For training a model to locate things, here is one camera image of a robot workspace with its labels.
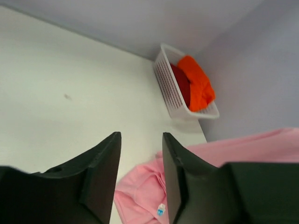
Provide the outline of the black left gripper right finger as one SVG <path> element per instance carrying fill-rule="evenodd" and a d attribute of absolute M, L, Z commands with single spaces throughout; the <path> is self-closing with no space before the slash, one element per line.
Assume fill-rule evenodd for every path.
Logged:
<path fill-rule="evenodd" d="M 215 167 L 163 134 L 171 224 L 296 224 L 297 163 L 227 162 Z"/>

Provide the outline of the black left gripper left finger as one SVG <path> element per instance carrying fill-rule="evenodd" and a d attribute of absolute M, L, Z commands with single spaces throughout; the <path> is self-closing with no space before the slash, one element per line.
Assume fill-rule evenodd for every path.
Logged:
<path fill-rule="evenodd" d="M 0 168 L 3 224 L 107 224 L 121 155 L 121 133 L 46 172 Z"/>

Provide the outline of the pink t shirt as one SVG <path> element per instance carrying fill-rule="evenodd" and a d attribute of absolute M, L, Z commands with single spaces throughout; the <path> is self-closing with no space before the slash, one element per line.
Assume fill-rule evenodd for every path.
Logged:
<path fill-rule="evenodd" d="M 187 149 L 216 167 L 229 161 L 298 162 L 299 130 L 282 128 Z M 162 152 L 118 182 L 114 203 L 124 224 L 169 223 Z"/>

